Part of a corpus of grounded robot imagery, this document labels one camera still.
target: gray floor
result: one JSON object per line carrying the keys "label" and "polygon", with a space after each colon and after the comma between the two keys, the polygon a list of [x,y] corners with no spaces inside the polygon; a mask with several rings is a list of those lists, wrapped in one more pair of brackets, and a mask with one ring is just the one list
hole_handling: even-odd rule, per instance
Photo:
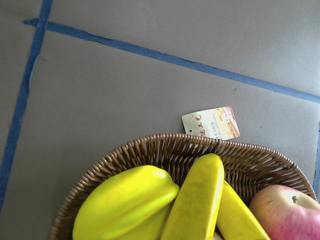
{"label": "gray floor", "polygon": [[[4,152],[42,1],[0,2]],[[49,20],[320,97],[320,1],[53,1]],[[47,239],[69,189],[132,139],[232,106],[240,137],[314,184],[320,104],[47,30],[0,217],[0,239]]]}

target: red apple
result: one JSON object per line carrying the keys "label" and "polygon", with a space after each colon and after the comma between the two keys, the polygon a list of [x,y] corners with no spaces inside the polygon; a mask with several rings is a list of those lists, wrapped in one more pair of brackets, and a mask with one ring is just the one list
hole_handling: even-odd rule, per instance
{"label": "red apple", "polygon": [[272,240],[320,240],[320,204],[283,185],[269,185],[249,209]]}

